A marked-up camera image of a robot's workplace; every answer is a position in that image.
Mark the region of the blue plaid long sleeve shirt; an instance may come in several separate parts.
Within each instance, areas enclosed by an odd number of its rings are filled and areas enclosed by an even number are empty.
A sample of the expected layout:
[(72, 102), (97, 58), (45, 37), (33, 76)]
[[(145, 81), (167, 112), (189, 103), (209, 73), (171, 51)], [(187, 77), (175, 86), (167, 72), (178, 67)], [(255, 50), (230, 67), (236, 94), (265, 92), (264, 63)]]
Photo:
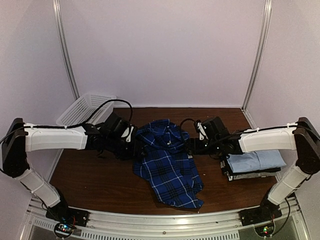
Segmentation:
[(204, 183), (185, 147), (189, 133), (161, 119), (139, 128), (135, 138), (143, 143), (146, 155), (133, 163), (133, 173), (149, 182), (157, 200), (176, 208), (201, 208), (204, 202), (197, 194)]

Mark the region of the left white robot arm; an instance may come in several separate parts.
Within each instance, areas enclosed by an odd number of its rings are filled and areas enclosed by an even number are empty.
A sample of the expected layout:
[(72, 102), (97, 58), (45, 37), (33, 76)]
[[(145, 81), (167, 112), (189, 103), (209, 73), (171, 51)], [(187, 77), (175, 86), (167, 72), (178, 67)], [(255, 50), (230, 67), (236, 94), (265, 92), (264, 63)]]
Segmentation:
[(16, 118), (0, 141), (2, 172), (22, 183), (51, 208), (61, 222), (72, 218), (63, 195), (28, 163), (29, 152), (55, 149), (108, 151), (117, 159), (131, 160), (146, 154), (143, 143), (136, 139), (138, 128), (112, 113), (104, 122), (87, 121), (70, 126), (35, 125)]

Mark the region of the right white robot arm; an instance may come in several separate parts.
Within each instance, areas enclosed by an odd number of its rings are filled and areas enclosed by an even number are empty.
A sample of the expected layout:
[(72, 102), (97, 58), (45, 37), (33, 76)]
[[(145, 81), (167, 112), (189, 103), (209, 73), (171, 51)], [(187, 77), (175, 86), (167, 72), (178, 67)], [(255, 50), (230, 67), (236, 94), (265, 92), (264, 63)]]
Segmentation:
[(286, 125), (245, 129), (229, 133), (219, 117), (196, 123), (196, 138), (183, 139), (193, 155), (242, 155), (257, 151), (295, 151), (297, 160), (265, 194), (256, 210), (259, 220), (268, 220), (276, 206), (294, 193), (306, 180), (320, 171), (320, 135), (308, 118)]

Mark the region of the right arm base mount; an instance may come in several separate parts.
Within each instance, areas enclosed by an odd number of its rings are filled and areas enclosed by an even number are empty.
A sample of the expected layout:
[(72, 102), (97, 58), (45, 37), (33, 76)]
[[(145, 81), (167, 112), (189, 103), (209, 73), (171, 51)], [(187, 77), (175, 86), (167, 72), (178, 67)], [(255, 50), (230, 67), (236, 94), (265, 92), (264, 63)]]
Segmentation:
[(280, 206), (273, 204), (265, 196), (258, 207), (243, 209), (239, 212), (241, 224), (243, 226), (255, 225), (282, 216)]

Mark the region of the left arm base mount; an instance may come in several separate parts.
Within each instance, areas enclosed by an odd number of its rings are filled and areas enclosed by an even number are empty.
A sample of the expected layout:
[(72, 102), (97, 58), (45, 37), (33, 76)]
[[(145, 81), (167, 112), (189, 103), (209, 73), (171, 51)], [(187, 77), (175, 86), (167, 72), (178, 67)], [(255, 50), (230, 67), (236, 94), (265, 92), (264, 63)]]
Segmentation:
[(45, 216), (49, 219), (71, 226), (87, 226), (89, 212), (87, 210), (69, 207), (64, 198), (62, 198), (60, 202), (53, 207), (49, 207), (47, 205), (44, 205), (44, 207), (46, 208)]

